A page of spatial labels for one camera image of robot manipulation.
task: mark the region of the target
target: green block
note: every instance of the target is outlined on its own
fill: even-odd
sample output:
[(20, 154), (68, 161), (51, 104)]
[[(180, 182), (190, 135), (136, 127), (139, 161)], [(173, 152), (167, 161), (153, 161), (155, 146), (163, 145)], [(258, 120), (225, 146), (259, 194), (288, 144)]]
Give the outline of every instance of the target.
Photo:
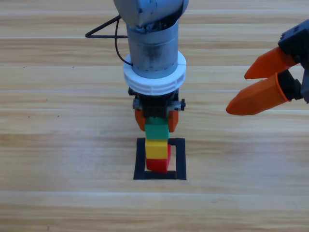
[(169, 125), (167, 119), (149, 118), (145, 124), (146, 139), (167, 140), (169, 139)]

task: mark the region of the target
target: yellow block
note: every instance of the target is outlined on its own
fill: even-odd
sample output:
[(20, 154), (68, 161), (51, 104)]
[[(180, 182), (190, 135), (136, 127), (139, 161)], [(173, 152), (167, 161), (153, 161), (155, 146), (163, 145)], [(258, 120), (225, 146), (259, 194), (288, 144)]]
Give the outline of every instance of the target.
[(147, 159), (167, 159), (168, 141), (167, 140), (146, 140)]

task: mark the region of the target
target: black cable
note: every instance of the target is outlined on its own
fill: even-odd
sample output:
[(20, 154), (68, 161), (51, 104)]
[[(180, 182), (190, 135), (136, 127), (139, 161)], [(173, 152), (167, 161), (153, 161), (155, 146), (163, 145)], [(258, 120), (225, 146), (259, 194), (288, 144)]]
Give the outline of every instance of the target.
[[(99, 26), (99, 27), (93, 29), (92, 31), (88, 32), (88, 33), (85, 35), (85, 37), (86, 37), (86, 38), (92, 38), (92, 39), (115, 39), (115, 48), (116, 48), (116, 52), (117, 52), (118, 57), (119, 57), (124, 63), (133, 66), (132, 63), (129, 63), (129, 62), (125, 61), (125, 60), (121, 57), (121, 55), (119, 54), (119, 51), (118, 51), (117, 39), (127, 39), (127, 36), (126, 36), (126, 35), (117, 35), (120, 19), (121, 19), (121, 16), (118, 15), (117, 17), (111, 19), (110, 21), (108, 21), (108, 22), (102, 24), (101, 26)], [(117, 22), (115, 35), (93, 35), (94, 33), (98, 32), (99, 30), (104, 29), (105, 27), (109, 26), (110, 24), (112, 24), (112, 23), (114, 23), (114, 22)]]
[[(85, 37), (86, 38), (92, 38), (92, 39), (115, 39), (114, 35), (93, 35), (94, 33), (98, 32), (99, 30), (104, 29), (105, 27), (109, 26), (110, 24), (117, 22), (117, 20), (120, 20), (121, 16), (118, 15), (117, 17), (111, 19), (110, 21), (102, 24), (101, 26), (93, 29), (92, 31), (88, 32)], [(118, 35), (117, 39), (127, 39), (126, 35)]]
[(120, 58), (124, 63), (133, 66), (132, 63), (129, 63), (129, 62), (127, 62), (126, 60), (124, 60), (124, 59), (121, 57), (121, 55), (119, 54), (119, 51), (118, 51), (118, 46), (117, 46), (117, 33), (118, 33), (119, 21), (120, 21), (120, 18), (117, 20), (116, 31), (115, 31), (115, 48), (116, 48), (116, 52), (117, 52), (117, 55), (119, 56), (119, 58)]

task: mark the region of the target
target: white ring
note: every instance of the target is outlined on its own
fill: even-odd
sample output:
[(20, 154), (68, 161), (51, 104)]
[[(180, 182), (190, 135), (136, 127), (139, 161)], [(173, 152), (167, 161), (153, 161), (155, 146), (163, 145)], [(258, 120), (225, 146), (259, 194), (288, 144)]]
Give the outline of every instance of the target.
[(124, 76), (127, 85), (137, 93), (148, 96), (159, 96), (177, 90), (185, 81), (186, 60), (181, 52), (178, 52), (178, 66), (171, 75), (158, 79), (149, 79), (137, 75), (132, 66), (124, 63)]

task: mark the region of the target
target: wooden table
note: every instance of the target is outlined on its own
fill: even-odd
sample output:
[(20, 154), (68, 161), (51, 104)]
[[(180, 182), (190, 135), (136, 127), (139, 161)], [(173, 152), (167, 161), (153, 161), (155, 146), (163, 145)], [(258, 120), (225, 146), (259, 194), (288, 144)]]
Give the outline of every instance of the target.
[[(0, 231), (308, 232), (308, 106), (225, 111), (308, 8), (191, 0), (179, 34), (187, 108), (172, 134), (186, 139), (188, 180), (135, 181), (144, 133), (122, 62), (113, 40), (84, 37), (117, 15), (113, 1), (0, 1)], [(126, 56), (127, 40), (119, 48)], [(301, 81), (302, 67), (291, 73)]]

